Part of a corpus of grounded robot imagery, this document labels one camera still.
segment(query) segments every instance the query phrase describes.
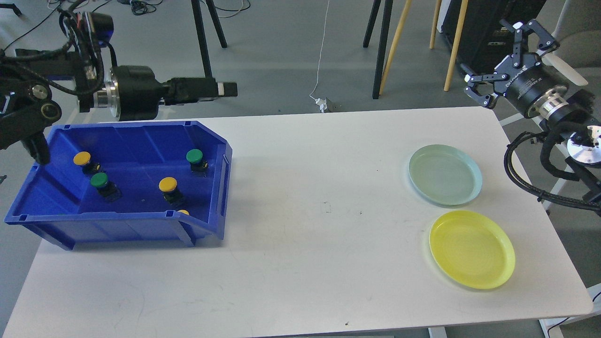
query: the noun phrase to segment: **robotic arm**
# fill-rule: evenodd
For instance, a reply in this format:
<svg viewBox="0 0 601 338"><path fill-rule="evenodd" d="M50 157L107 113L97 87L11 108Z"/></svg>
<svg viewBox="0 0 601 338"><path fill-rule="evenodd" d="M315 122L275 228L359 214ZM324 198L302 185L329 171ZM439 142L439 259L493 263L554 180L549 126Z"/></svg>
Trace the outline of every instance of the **robotic arm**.
<svg viewBox="0 0 601 338"><path fill-rule="evenodd" d="M21 140L39 164L50 162L43 131L61 118L51 87L78 97L79 111L110 108L119 121L156 118L159 104L181 105L237 96L235 82L213 78L172 78L160 83L146 66L117 66L109 41L112 18L99 13L74 13L85 0L60 7L59 24L67 42L54 51L17 49L9 57L0 49L0 149ZM113 67L104 81L100 49L109 47ZM74 80L75 89L57 84Z"/></svg>
<svg viewBox="0 0 601 338"><path fill-rule="evenodd" d="M514 33L513 53L507 55L492 74L476 75L466 69L467 86L464 91L485 108L494 108L502 96L525 118L543 118L540 125L542 133L522 133L508 146L505 171L515 184L536 195L539 200L593 210L601 216L601 182L587 169L601 168L601 123L593 117L594 96L580 90L572 97L564 98L568 81L555 68L543 62L543 57L559 48L559 43L536 20L530 20L525 25L518 22L512 26L505 20L501 23ZM528 36L532 33L539 37L536 52L528 52ZM481 94L479 89L483 89L484 85L492 86L492 93ZM519 144L533 137L544 141L540 161L545 170L555 177L582 180L587 185L590 192L582 200L551 194L530 185L517 175L511 155ZM553 146L564 141L570 155L566 163L573 173L557 169L549 160Z"/></svg>

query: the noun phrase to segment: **white fan blade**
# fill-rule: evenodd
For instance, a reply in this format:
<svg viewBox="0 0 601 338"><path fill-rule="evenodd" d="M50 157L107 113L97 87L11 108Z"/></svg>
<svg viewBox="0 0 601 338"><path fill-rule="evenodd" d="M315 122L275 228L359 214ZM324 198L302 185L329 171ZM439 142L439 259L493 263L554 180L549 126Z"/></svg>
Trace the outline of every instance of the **white fan blade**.
<svg viewBox="0 0 601 338"><path fill-rule="evenodd" d="M575 85L582 87L588 84L588 81L582 75L555 54L545 54L543 56L543 63L555 67L568 80L574 82Z"/></svg>

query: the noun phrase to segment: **green button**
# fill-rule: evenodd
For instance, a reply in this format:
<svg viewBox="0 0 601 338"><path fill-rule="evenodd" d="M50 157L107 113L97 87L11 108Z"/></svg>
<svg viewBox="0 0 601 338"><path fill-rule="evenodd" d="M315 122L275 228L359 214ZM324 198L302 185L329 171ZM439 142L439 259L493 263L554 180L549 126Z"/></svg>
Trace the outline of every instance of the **green button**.
<svg viewBox="0 0 601 338"><path fill-rule="evenodd" d="M199 164L203 159L203 152L200 149L192 149L186 154L186 159L190 163Z"/></svg>
<svg viewBox="0 0 601 338"><path fill-rule="evenodd" d="M109 177L105 173L97 173L90 178L90 184L95 188L103 188L109 182Z"/></svg>

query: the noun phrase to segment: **wooden stool leg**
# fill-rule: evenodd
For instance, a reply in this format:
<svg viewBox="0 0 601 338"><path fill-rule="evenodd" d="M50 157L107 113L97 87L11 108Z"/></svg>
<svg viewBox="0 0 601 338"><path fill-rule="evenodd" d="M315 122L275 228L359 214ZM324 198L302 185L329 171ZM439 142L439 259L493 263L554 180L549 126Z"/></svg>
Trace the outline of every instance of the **wooden stool leg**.
<svg viewBox="0 0 601 338"><path fill-rule="evenodd" d="M384 85L386 84L386 79L388 78L390 65L392 64L394 54L397 52L398 40L401 38L401 33L403 32L403 27L405 26L405 21L407 20L407 14L409 14L411 1L412 0L407 0L405 2L401 19L398 21L397 30L394 32L394 38L392 38L392 45L390 47L390 51L388 52L388 59L386 60L386 66L384 67L384 75L382 76L382 82L380 83L380 95L382 95L382 92L384 91Z"/></svg>
<svg viewBox="0 0 601 338"><path fill-rule="evenodd" d="M430 35L430 49L434 48L434 41L436 40L436 24L438 23L438 16L441 13L441 3L442 0L436 0L434 19L432 20L432 34Z"/></svg>
<svg viewBox="0 0 601 338"><path fill-rule="evenodd" d="M455 39L453 40L453 49L451 50L451 59L449 60L449 69L447 70L447 80L445 81L445 91L449 91L453 71L455 70L455 60L457 59L457 51L459 50L459 41L461 41L461 33L463 31L463 23L465 21L465 13L468 10L468 0L461 0L461 9L459 10L459 18L457 20L457 29L455 30Z"/></svg>

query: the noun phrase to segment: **yellow plate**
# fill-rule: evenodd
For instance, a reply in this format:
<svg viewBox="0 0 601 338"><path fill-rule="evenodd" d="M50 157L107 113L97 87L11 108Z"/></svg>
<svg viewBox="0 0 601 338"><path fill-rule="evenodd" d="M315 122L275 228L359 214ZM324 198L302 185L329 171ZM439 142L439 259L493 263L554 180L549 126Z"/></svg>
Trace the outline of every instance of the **yellow plate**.
<svg viewBox="0 0 601 338"><path fill-rule="evenodd" d="M458 210L442 215L430 231L434 260L449 277L476 289L505 283L516 266L509 237L490 218Z"/></svg>

